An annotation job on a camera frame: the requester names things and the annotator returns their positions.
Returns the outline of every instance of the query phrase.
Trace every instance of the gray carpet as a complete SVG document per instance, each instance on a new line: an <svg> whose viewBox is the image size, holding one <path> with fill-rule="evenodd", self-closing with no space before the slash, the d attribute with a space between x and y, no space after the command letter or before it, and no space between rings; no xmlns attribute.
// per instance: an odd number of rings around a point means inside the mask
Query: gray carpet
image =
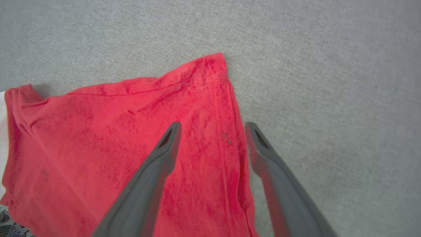
<svg viewBox="0 0 421 237"><path fill-rule="evenodd" d="M0 1L0 90L61 95L219 51L243 122L340 236L420 235L421 1Z"/></svg>

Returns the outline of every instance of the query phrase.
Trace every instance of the stitching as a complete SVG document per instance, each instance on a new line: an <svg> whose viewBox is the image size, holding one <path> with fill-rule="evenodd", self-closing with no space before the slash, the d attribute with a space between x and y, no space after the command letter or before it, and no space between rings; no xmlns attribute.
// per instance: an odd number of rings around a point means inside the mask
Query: stitching
<svg viewBox="0 0 421 237"><path fill-rule="evenodd" d="M217 90L219 88L219 86L218 86L218 78L214 78L214 76L212 75L212 72L210 72L210 78L212 79L212 81L214 81L214 83L212 83L212 96L213 96L213 101L214 101L215 105L217 106L217 108L215 108L215 106L214 106L213 109L214 109L215 115L216 115L216 121L215 121L215 123L216 123L216 128L217 128L217 131L218 131L217 134L219 134L220 132L222 132L221 125L220 125L220 121L222 119L222 116L221 116L221 106L220 106L219 100L217 99L217 96L215 94L215 86L216 86L216 89ZM217 140L218 140L218 144L219 144L219 154L220 154L221 158L223 158L224 165L225 165L225 167L224 167L225 169L222 170L222 178L223 178L223 181L224 181L224 189L225 189L224 190L224 192L225 192L225 213L226 213L226 215L228 217L228 225L231 226L232 217L231 217L231 215L229 213L229 203L228 203L229 200L228 200L227 185L226 185L226 179L227 179L227 177L225 175L225 172L227 171L226 170L227 169L227 165L226 165L226 153L223 153L223 149L221 148L222 143L221 143L221 139L219 138L219 136L217 136Z"/></svg>
<svg viewBox="0 0 421 237"><path fill-rule="evenodd" d="M241 116L239 116L239 117L237 117L237 114L239 115L240 114L240 110L239 110L239 108L237 107L235 107L235 105L234 105L234 103L236 104L237 103L237 101L236 101L236 99L235 99L235 93L234 93L234 88L232 87L232 84L231 83L229 83L229 96L228 96L228 99L230 100L230 102L231 102L231 107L232 107L232 111L233 111L233 113L234 113L234 123L235 123L235 126L236 126L236 128L237 128L237 120L239 119L240 120L240 123L242 124L242 122L241 122ZM237 129L234 129L234 131L235 131L235 135L236 135L236 137L235 137L235 139L236 139L236 144L237 144L237 153L238 153L238 158L239 159L241 159L241 156L240 156L240 143L239 143L239 141L241 140L241 136L243 136L244 138L245 138L245 136L244 136L244 134L241 134L241 132L239 133L238 132L238 130ZM248 151L247 151L247 143L246 144L244 144L245 146L246 146L246 149L245 149L245 157L244 157L244 167L246 168L246 169L248 169L248 166L249 166L249 164L248 164ZM249 218L248 218L248 210L250 209L250 208L248 208L248 207L244 207L244 200L243 200L243 202L242 202L242 204L240 203L240 191L239 191L239 189L240 189L240 183L241 183L241 180L242 179L246 179L246 181L247 181L247 187L250 187L250 181L249 181L249 178L250 178L250 176L249 175L245 175L243 172L242 172L242 169L241 169L241 166L240 166L240 175L239 175L239 179L240 179L240 181L238 182L238 185L237 185L237 190L236 190L236 195L237 195L237 203L238 203L238 205L240 206L240 208L241 208L241 210L243 211L243 213L244 213L244 218L245 218L245 220L246 220L246 222L247 222L247 227L248 227L248 232L249 232L249 236L252 236L253 235L253 233L255 233L256 231L254 231L253 232L253 230L252 230L252 228L253 228L253 226L254 226L254 224L253 225L251 225L251 222L252 221L250 221L249 220Z"/></svg>
<svg viewBox="0 0 421 237"><path fill-rule="evenodd" d="M149 91L143 91L143 92L135 92L135 93L132 93L132 94L112 94L112 95L105 95L105 94L88 94L88 93L67 93L67 94L65 94L65 95L71 95L71 94L80 94L80 95L98 95L98 96L123 96L123 95L134 95L134 94L145 93L145 92L154 92L154 91L159 91L159 90L162 90L162 89L165 89L165 88L168 88L168 87L170 87L170 86L174 86L174 85L177 85L177 84L180 84L180 83L181 83L181 81L180 81L180 82L177 82L177 83L174 83L174 84L171 84L171 85L169 85L169 86L165 86L165 87L159 88L159 89L149 90Z"/></svg>

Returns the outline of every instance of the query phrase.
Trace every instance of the dark stain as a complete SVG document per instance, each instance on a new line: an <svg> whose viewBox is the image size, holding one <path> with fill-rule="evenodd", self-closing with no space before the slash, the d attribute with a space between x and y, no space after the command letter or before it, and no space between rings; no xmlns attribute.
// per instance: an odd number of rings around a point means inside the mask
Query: dark stain
<svg viewBox="0 0 421 237"><path fill-rule="evenodd" d="M44 182L47 182L47 180L48 180L47 171L43 170L43 174L45 175Z"/></svg>

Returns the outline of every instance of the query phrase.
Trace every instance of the red t-shirt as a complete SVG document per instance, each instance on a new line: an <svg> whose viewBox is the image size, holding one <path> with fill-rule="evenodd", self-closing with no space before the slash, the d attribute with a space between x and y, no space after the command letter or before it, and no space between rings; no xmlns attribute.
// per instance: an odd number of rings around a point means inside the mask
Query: red t-shirt
<svg viewBox="0 0 421 237"><path fill-rule="evenodd" d="M9 155L0 203L37 237L89 236L173 121L182 124L154 236L257 236L244 131L221 53L160 78L43 99L5 93Z"/></svg>

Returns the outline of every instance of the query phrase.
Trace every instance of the white fabric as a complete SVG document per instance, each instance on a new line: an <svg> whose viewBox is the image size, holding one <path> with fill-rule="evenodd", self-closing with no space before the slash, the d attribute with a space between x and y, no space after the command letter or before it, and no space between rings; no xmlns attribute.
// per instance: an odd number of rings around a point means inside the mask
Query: white fabric
<svg viewBox="0 0 421 237"><path fill-rule="evenodd" d="M9 155L9 133L7 126L7 107L4 99L5 92L0 92L0 177L3 179L6 168L7 157ZM0 198L6 193L3 182L0 182Z"/></svg>

